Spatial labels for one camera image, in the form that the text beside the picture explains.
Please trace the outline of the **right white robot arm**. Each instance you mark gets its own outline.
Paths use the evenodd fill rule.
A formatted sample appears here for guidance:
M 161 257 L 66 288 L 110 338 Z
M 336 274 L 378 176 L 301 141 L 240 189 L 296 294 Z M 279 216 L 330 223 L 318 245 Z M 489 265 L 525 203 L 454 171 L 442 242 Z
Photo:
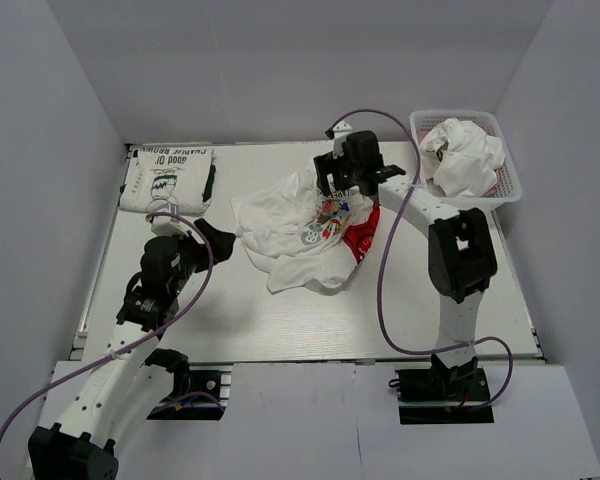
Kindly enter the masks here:
M 428 390 L 446 399 L 457 397 L 473 380 L 478 367 L 475 351 L 480 303 L 497 261 L 485 214 L 446 204 L 397 165 L 387 165 L 377 136 L 332 127 L 326 132 L 331 152 L 314 159 L 317 186 L 324 193 L 354 189 L 406 220 L 427 240 L 427 269 L 439 294 L 436 344 Z

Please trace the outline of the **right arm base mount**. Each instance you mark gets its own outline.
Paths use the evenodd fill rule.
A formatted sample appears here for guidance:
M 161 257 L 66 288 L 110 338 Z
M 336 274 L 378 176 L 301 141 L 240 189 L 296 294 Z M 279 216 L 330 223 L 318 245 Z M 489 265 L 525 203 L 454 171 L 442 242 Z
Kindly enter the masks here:
M 402 369 L 388 381 L 388 388 L 398 397 L 401 425 L 462 425 L 492 424 L 490 390 L 483 368 L 472 379 L 465 379 L 450 392 L 435 385 L 427 369 Z

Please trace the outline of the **white t-shirt colourful cartoon print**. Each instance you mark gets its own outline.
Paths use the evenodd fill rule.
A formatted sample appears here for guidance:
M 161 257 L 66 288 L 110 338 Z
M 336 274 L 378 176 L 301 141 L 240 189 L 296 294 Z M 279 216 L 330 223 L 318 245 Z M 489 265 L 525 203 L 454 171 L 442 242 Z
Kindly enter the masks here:
M 359 194 L 322 198 L 317 215 L 300 230 L 303 249 L 325 249 L 338 243 L 349 227 L 366 221 L 373 202 Z

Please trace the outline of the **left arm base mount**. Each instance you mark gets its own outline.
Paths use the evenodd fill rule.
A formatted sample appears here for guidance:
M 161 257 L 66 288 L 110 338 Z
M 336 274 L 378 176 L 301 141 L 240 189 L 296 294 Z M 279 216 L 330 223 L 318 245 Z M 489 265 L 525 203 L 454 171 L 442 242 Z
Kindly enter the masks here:
M 158 404 L 148 420 L 219 421 L 228 405 L 231 366 L 191 365 L 182 393 L 172 394 Z

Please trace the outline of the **white t-shirt red print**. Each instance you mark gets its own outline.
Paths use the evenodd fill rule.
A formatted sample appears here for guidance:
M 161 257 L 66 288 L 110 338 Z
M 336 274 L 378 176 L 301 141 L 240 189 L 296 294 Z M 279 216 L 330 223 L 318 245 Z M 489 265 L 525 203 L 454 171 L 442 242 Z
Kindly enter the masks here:
M 359 193 L 354 188 L 333 197 Z M 314 291 L 341 288 L 369 253 L 380 219 L 373 202 L 366 221 L 349 227 L 330 248 L 303 249 L 300 230 L 316 215 L 324 197 L 316 185 L 316 172 L 306 166 L 274 186 L 231 200 L 236 234 L 253 265 L 268 274 L 273 293 L 298 287 Z

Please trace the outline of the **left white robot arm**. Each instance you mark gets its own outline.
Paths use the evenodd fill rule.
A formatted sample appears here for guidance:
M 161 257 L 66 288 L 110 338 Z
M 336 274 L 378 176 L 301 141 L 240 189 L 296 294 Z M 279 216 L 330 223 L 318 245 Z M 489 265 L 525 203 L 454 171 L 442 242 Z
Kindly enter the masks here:
M 188 357 L 160 342 L 188 311 L 178 297 L 189 279 L 209 278 L 231 257 L 236 237 L 204 219 L 157 214 L 150 223 L 154 236 L 126 285 L 105 354 L 86 368 L 84 385 L 59 418 L 29 438 L 35 479 L 113 479 L 146 418 L 197 401 L 221 404 L 194 386 Z

